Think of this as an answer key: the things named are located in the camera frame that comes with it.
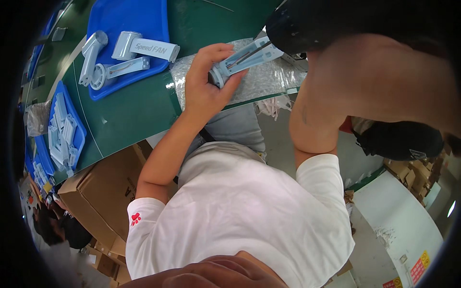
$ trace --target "cardboard box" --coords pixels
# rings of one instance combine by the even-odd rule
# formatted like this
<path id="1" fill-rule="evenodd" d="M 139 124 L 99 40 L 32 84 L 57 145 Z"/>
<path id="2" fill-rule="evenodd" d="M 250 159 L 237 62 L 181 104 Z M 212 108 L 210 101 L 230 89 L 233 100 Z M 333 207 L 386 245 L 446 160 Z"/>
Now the cardboard box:
<path id="1" fill-rule="evenodd" d="M 133 147 L 123 149 L 67 179 L 59 196 L 72 215 L 110 252 L 125 255 L 129 220 L 142 164 Z"/>
<path id="2" fill-rule="evenodd" d="M 433 163 L 430 163 L 430 162 L 429 162 L 429 163 L 426 164 L 426 168 L 427 168 L 429 171 L 431 171 L 433 165 L 434 165 Z"/>
<path id="3" fill-rule="evenodd" d="M 107 255 L 109 253 L 109 248 L 107 246 L 104 246 L 99 241 L 96 242 L 95 249 L 98 250 L 99 252 L 103 253 L 104 255 Z"/>
<path id="4" fill-rule="evenodd" d="M 93 267 L 96 268 L 102 274 L 108 277 L 114 277 L 117 274 L 119 267 L 118 264 L 116 264 L 109 257 L 104 255 L 102 252 L 94 248 L 90 248 L 89 257 Z"/>
<path id="5" fill-rule="evenodd" d="M 424 198 L 424 197 L 426 197 L 426 195 L 427 195 L 427 189 L 423 187 L 420 190 L 420 196 Z"/>
<path id="6" fill-rule="evenodd" d="M 125 284 L 131 281 L 130 273 L 128 272 L 128 268 L 121 266 L 118 270 L 117 274 L 117 282 L 120 284 Z"/>
<path id="7" fill-rule="evenodd" d="M 384 158 L 383 163 L 402 183 L 405 182 L 405 177 L 410 173 L 408 161 L 394 161 Z"/>
<path id="8" fill-rule="evenodd" d="M 88 243 L 88 245 L 89 245 L 91 248 L 94 248 L 95 245 L 96 245 L 96 242 L 97 242 L 96 238 L 93 237 L 93 238 L 91 239 L 91 241 Z"/>
<path id="9" fill-rule="evenodd" d="M 429 179 L 427 179 L 419 169 L 414 171 L 415 173 L 415 179 L 413 181 L 413 188 L 418 191 L 418 193 L 421 191 L 423 187 L 426 186 L 426 184 L 429 182 Z"/>
<path id="10" fill-rule="evenodd" d="M 125 258 L 125 256 L 118 255 L 118 254 L 115 254 L 113 252 L 109 252 L 107 255 L 109 256 L 110 259 L 112 259 L 118 265 L 126 267 L 126 258 Z"/>
<path id="11" fill-rule="evenodd" d="M 427 180 L 429 180 L 431 172 L 427 169 L 426 166 L 423 165 L 421 161 L 410 161 L 408 166 L 415 171 L 419 171 Z"/>
<path id="12" fill-rule="evenodd" d="M 118 283 L 117 281 L 111 279 L 111 282 L 109 283 L 109 287 L 110 288 L 116 288 L 120 285 L 120 283 Z"/>
<path id="13" fill-rule="evenodd" d="M 413 182 L 416 178 L 416 175 L 413 170 L 408 173 L 408 175 L 405 177 L 405 183 L 407 184 L 406 187 L 410 191 L 411 187 L 413 186 Z"/>

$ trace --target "blue plastic tray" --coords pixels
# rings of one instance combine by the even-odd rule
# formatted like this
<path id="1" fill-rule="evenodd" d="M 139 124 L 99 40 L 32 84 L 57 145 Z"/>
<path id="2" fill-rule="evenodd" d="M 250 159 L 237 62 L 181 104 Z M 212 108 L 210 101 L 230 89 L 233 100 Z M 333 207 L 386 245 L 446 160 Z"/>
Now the blue plastic tray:
<path id="1" fill-rule="evenodd" d="M 34 137 L 35 145 L 37 146 L 37 152 L 40 155 L 41 165 L 48 175 L 54 174 L 54 167 L 51 163 L 50 155 L 48 154 L 47 145 L 43 139 L 43 135 Z"/>
<path id="2" fill-rule="evenodd" d="M 118 35 L 122 31 L 135 31 L 146 39 L 170 42 L 166 0 L 97 0 L 91 8 L 87 38 L 97 30 L 107 34 L 109 43 L 99 53 L 96 63 L 122 63 L 123 61 L 111 58 Z M 160 73 L 166 67 L 167 60 L 151 57 L 150 69 L 119 76 L 114 84 L 97 91 L 88 86 L 89 95 L 96 101 L 126 85 Z"/>
<path id="3" fill-rule="evenodd" d="M 32 176 L 32 180 L 35 180 L 35 176 L 34 176 L 35 169 L 34 169 L 34 165 L 32 164 L 32 158 L 30 157 L 32 154 L 29 151 L 30 141 L 27 135 L 25 137 L 26 137 L 26 141 L 25 141 L 26 145 L 25 145 L 25 151 L 24 151 L 24 162 L 26 164 L 27 171 L 29 171 L 30 176 Z"/>
<path id="4" fill-rule="evenodd" d="M 50 34 L 51 28 L 53 27 L 54 20 L 56 19 L 57 14 L 58 12 L 55 12 L 53 13 L 53 15 L 51 15 L 50 19 L 45 25 L 45 28 L 43 28 L 43 30 L 41 31 L 40 36 L 45 36 L 45 35 Z M 37 45 L 34 47 L 34 50 L 32 51 L 32 56 L 30 57 L 29 67 L 27 69 L 27 81 L 30 81 L 32 79 L 32 74 L 34 74 L 35 66 L 37 66 L 37 62 L 38 62 L 38 56 L 42 49 L 43 49 L 43 45 Z"/>
<path id="5" fill-rule="evenodd" d="M 72 104 L 72 100 L 69 96 L 69 92 L 67 91 L 67 87 L 62 83 L 62 81 L 58 82 L 58 85 L 56 86 L 56 91 L 53 95 L 53 102 L 51 103 L 50 122 L 48 125 L 51 125 L 51 118 L 53 118 L 54 106 L 56 104 L 55 96 L 59 92 L 62 92 L 64 94 L 65 107 L 67 109 L 67 113 L 71 114 L 77 122 L 77 129 L 75 129 L 74 141 L 72 142 L 74 144 L 74 147 L 78 150 L 77 155 L 75 157 L 75 163 L 72 166 L 72 170 L 75 171 L 78 158 L 80 157 L 80 153 L 82 152 L 83 146 L 85 145 L 85 137 L 87 132 L 85 126 L 83 125 L 82 121 L 80 120 L 80 117 L 77 114 L 77 111 L 75 111 L 74 105 Z"/>

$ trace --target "hand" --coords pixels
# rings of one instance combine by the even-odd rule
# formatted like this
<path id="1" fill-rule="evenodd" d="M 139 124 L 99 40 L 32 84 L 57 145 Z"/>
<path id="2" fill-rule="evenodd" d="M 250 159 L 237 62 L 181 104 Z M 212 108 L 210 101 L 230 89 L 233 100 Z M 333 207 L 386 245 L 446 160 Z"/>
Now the hand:
<path id="1" fill-rule="evenodd" d="M 186 75 L 184 113 L 200 125 L 205 126 L 226 106 L 242 77 L 248 72 L 241 71 L 232 75 L 222 89 L 208 83 L 208 72 L 213 63 L 231 56 L 234 53 L 232 48 L 230 44 L 219 43 L 200 49 Z"/>
<path id="2" fill-rule="evenodd" d="M 59 207 L 61 207 L 61 209 L 67 210 L 67 211 L 69 210 L 67 206 L 64 204 L 64 202 L 61 201 L 61 199 L 54 199 L 54 201 L 56 202 L 56 204 L 58 204 Z"/>
<path id="3" fill-rule="evenodd" d="M 120 287 L 287 288 L 253 262 L 226 255 L 211 256 L 199 263 L 139 278 Z"/>

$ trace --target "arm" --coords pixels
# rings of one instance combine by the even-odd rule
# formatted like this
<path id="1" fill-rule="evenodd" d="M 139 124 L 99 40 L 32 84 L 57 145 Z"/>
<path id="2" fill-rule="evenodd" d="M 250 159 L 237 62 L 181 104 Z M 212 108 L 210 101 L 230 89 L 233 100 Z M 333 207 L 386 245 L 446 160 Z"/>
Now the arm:
<path id="1" fill-rule="evenodd" d="M 233 46 L 214 44 L 202 48 L 186 76 L 186 108 L 151 152 L 138 179 L 136 198 L 168 201 L 166 185 L 176 176 L 187 149 L 205 124 L 231 99 L 246 71 L 231 76 L 220 90 L 208 83 L 213 63 L 231 56 Z"/>
<path id="2" fill-rule="evenodd" d="M 309 72 L 302 82 L 290 115 L 290 135 L 295 151 L 296 169 L 319 154 L 337 154 L 338 129 L 347 115 L 317 100 L 313 87 L 317 54 L 310 54 Z"/>
<path id="3" fill-rule="evenodd" d="M 344 37 L 309 56 L 314 101 L 341 119 L 413 121 L 461 137 L 461 98 L 447 60 L 373 34 Z"/>
<path id="4" fill-rule="evenodd" d="M 348 115 L 419 122 L 461 137 L 461 99 L 446 60 L 372 34 L 344 37 L 308 59 L 290 117 L 296 167 L 336 153 L 338 128 Z"/>

